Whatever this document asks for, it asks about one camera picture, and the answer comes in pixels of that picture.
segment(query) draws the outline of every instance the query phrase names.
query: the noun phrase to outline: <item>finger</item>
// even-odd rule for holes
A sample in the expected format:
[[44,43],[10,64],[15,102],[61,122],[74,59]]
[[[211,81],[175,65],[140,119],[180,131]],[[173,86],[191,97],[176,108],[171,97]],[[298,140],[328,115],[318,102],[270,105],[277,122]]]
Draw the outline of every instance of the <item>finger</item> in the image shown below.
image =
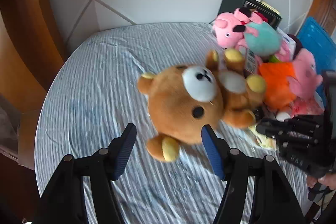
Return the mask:
[[326,174],[324,177],[319,178],[318,181],[331,190],[336,189],[336,174]]
[[311,176],[307,176],[307,185],[310,188],[313,188],[314,185],[317,183],[317,179]]

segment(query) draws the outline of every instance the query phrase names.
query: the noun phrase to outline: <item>orange dress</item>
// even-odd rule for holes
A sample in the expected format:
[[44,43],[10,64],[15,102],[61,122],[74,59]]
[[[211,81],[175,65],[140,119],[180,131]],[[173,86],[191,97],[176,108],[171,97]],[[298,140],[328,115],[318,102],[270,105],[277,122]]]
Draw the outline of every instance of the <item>orange dress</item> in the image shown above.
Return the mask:
[[289,89],[287,76],[295,77],[292,63],[263,63],[259,72],[267,83],[265,104],[272,109],[281,109],[296,99]]

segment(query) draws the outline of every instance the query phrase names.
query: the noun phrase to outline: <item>plush toy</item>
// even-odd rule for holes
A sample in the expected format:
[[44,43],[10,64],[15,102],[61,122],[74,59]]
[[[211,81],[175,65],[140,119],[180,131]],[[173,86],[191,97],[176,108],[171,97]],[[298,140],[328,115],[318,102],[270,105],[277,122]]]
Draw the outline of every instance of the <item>plush toy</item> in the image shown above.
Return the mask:
[[281,38],[278,33],[255,12],[237,8],[232,13],[217,16],[213,29],[218,44],[223,48],[244,46],[260,57],[279,51]]
[[297,97],[310,99],[322,83],[316,74],[315,59],[303,48],[292,62],[263,63],[259,72],[267,83],[265,104],[271,109],[282,109]]
[[[228,68],[241,72],[242,55],[226,53]],[[148,112],[158,132],[147,141],[152,157],[174,161],[180,143],[201,143],[202,127],[210,124],[216,128],[220,119],[237,128],[255,123],[251,109],[263,101],[263,78],[252,75],[244,79],[233,70],[218,71],[218,64],[218,53],[211,51],[206,66],[177,65],[139,78],[138,89],[148,95]]]

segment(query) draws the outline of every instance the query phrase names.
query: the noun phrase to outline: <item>brown plush bear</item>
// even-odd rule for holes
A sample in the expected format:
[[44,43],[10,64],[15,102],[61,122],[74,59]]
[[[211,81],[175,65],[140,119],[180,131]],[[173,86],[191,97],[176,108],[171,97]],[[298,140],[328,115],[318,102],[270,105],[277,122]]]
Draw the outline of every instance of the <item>brown plush bear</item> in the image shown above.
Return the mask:
[[175,160],[179,142],[201,143],[202,127],[216,128],[220,119],[237,128],[255,123],[251,110],[263,102],[264,80],[242,76],[245,60],[238,51],[226,50],[224,60],[230,70],[219,71],[218,53],[211,51],[205,67],[177,65],[139,78],[138,89],[148,95],[148,112],[158,132],[147,142],[152,157]]

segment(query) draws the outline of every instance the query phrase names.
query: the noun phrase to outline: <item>metal screw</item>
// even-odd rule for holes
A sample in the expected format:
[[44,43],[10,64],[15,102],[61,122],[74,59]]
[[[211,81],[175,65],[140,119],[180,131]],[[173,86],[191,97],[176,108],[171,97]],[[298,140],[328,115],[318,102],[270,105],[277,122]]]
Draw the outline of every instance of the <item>metal screw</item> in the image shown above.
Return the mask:
[[267,155],[267,156],[265,157],[265,159],[266,159],[267,161],[269,161],[269,162],[272,162],[272,161],[274,160],[274,157],[271,156],[271,155]]
[[109,152],[109,151],[108,151],[107,148],[102,148],[102,149],[99,150],[99,154],[100,154],[100,155],[106,155],[108,152]]
[[70,154],[65,155],[65,156],[63,157],[63,160],[64,160],[64,161],[70,161],[70,160],[72,160],[72,155],[70,155]]
[[231,148],[231,149],[230,149],[230,153],[231,153],[232,155],[238,155],[238,154],[239,154],[239,150],[238,150],[237,148]]

